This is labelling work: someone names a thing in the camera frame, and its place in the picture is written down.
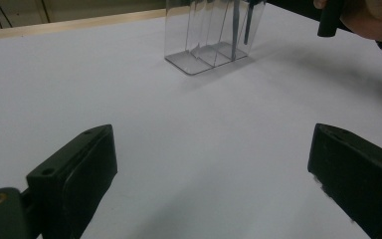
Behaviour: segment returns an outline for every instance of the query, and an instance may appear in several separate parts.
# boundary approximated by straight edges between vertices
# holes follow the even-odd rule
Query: clear acrylic container
[[[189,75],[247,57],[266,0],[166,0],[165,59]]]

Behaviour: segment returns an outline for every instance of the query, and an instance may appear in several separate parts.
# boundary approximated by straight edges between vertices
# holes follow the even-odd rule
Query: table surface
[[[368,236],[306,170],[317,122],[382,147],[382,52],[267,6],[249,58],[189,77],[164,18],[0,39],[0,187],[111,123],[118,175],[83,238]]]

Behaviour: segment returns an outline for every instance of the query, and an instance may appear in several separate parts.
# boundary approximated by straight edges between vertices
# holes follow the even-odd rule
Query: hand
[[[313,0],[315,8],[322,9],[327,1]],[[345,0],[342,23],[361,37],[382,42],[382,0]]]

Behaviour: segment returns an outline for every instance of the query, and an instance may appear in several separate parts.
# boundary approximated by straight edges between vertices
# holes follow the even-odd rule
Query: finger
[[[314,0],[314,7],[316,9],[323,9],[326,3],[327,0]]]

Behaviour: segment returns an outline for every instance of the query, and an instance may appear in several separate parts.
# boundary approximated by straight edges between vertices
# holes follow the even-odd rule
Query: transparent compartment box
[[[247,57],[266,0],[166,0],[165,59],[195,75]]]

